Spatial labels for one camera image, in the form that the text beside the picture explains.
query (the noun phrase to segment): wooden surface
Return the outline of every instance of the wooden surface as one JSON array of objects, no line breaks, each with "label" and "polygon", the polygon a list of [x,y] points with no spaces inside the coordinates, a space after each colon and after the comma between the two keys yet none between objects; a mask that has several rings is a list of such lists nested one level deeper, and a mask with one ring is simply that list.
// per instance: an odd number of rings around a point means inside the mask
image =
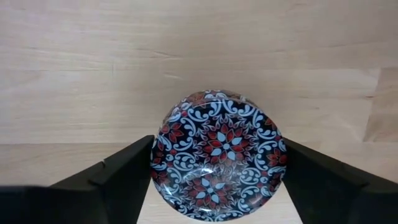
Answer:
[{"label": "wooden surface", "polygon": [[[0,184],[50,185],[207,88],[398,182],[396,0],[0,0]],[[301,223],[284,187],[231,223]],[[200,223],[151,186],[139,223]]]}]

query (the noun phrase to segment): decorative plate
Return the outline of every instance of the decorative plate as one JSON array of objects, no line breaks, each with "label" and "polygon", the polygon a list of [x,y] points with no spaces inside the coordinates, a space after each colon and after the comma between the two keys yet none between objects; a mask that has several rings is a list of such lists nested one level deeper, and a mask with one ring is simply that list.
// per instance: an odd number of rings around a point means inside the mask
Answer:
[{"label": "decorative plate", "polygon": [[276,125],[252,101],[226,90],[184,98],[165,117],[151,154],[152,178],[180,213],[220,222],[256,211],[286,170]]}]

